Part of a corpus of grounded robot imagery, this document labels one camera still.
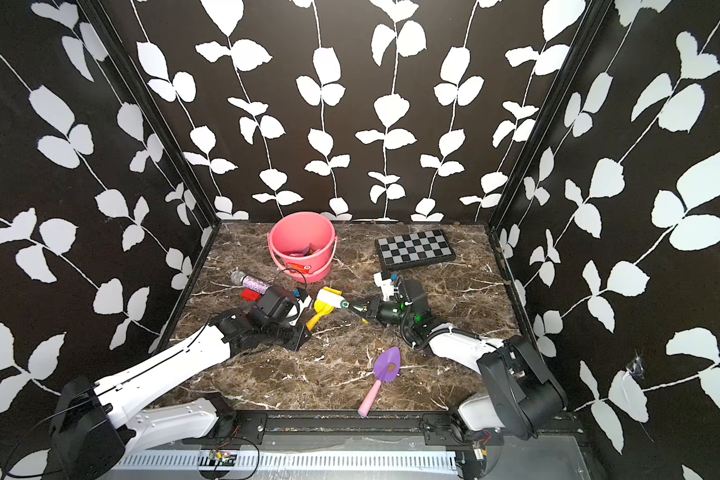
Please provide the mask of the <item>yellow shovel blue tip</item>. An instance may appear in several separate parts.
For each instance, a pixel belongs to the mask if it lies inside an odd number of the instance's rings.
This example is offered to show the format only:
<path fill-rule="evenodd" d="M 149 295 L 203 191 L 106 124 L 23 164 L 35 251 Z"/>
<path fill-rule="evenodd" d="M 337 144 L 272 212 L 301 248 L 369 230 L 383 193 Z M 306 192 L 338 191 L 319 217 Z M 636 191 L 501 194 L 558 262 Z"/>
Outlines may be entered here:
<path fill-rule="evenodd" d="M 315 325 L 319 322 L 321 318 L 324 316 L 327 316 L 328 314 L 332 313 L 335 309 L 329 305 L 325 305 L 322 302 L 319 302 L 317 299 L 314 302 L 313 310 L 315 311 L 315 314 L 312 316 L 312 318 L 306 323 L 306 327 L 309 331 L 312 331 Z"/>

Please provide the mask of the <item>purple round trowel pink handle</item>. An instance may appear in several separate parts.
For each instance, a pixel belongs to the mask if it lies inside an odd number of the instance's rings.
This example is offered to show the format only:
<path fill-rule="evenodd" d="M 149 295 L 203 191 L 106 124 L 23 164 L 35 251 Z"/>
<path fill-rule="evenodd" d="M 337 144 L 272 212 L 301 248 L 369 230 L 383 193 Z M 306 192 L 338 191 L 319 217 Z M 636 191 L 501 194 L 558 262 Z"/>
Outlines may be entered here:
<path fill-rule="evenodd" d="M 373 367 L 376 380 L 357 410 L 359 416 L 365 418 L 368 415 L 382 385 L 394 381 L 398 376 L 400 367 L 401 352 L 398 347 L 387 349 L 377 358 Z"/>

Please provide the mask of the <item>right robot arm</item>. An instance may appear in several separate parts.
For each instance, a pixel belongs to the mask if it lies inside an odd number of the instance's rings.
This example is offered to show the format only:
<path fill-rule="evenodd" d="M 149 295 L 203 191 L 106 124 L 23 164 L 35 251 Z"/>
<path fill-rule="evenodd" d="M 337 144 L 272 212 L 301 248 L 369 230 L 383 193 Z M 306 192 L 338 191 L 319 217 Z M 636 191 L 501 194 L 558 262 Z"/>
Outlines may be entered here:
<path fill-rule="evenodd" d="M 393 328 L 412 350 L 451 360 L 481 377 L 487 392 L 456 409 L 463 428 L 527 440 L 567 409 L 568 398 L 540 352 L 523 336 L 480 336 L 435 315 L 420 282 L 383 279 L 381 294 L 349 306 L 365 322 Z"/>

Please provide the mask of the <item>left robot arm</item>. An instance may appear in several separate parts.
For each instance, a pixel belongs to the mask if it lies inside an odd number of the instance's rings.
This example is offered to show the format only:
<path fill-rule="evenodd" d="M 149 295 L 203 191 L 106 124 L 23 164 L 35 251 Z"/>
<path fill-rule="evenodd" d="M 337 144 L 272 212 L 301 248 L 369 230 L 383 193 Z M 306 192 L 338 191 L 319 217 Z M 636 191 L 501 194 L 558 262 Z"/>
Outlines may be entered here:
<path fill-rule="evenodd" d="M 302 313 L 311 297 L 269 287 L 247 307 L 216 313 L 185 340 L 116 374 L 94 382 L 80 376 L 62 389 L 52 414 L 39 420 L 48 428 L 56 474 L 64 479 L 96 479 L 139 449 L 204 436 L 223 409 L 221 401 L 177 412 L 149 404 L 190 377 L 261 345 L 298 350 L 311 336 Z"/>

